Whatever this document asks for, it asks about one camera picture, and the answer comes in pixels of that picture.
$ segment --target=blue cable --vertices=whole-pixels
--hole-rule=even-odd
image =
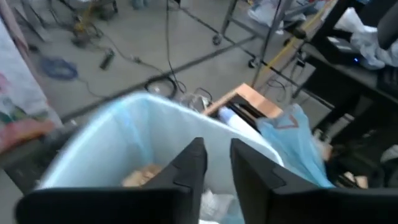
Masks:
[[[57,80],[71,81],[78,78],[76,65],[62,58],[42,57],[40,66],[45,74]]]

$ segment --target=light blue plastic bag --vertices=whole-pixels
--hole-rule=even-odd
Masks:
[[[258,119],[257,128],[280,154],[286,169],[320,187],[334,187],[326,177],[321,152],[299,105],[287,107],[277,118]]]

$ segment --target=plastic bottle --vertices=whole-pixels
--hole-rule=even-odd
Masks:
[[[266,143],[266,146],[269,146],[269,143],[264,140],[260,133],[258,133],[254,128],[252,128],[247,122],[245,122],[241,117],[239,117],[233,110],[222,107],[218,110],[218,116],[220,120],[227,124],[229,127],[239,130],[246,135],[248,135],[251,139]]]

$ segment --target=yellow pole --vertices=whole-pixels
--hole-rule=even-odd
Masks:
[[[81,17],[81,21],[75,25],[75,30],[79,32],[83,32],[86,29],[86,22],[90,18],[91,11],[94,6],[94,0],[90,1],[90,4],[88,5],[88,8],[83,12],[83,15]]]
[[[319,19],[319,17],[323,14],[323,12],[325,11],[326,8],[329,7],[329,5],[332,3],[333,1],[328,1],[323,7],[322,9],[320,9],[318,11],[318,13],[308,22],[306,22],[302,29],[305,30],[307,28],[309,28],[317,19]],[[268,70],[270,70],[270,68],[286,53],[286,51],[288,49],[291,48],[291,46],[293,46],[293,44],[295,43],[295,41],[297,40],[296,37],[293,37],[289,43],[268,63],[267,66],[265,66],[261,71],[260,74],[263,75],[266,72],[268,72]],[[258,77],[260,77],[260,75],[257,76],[257,78],[255,78],[251,84],[252,87],[254,87],[254,85],[257,82]]]

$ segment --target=trash bin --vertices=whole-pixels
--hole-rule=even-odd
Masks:
[[[229,156],[232,138],[283,165],[275,150],[239,131],[165,98],[135,93],[94,115],[55,158],[38,189],[121,186],[134,170],[148,164],[166,166],[196,137],[204,139],[208,154],[205,187],[216,194],[236,196]],[[241,217],[240,212],[234,215]]]

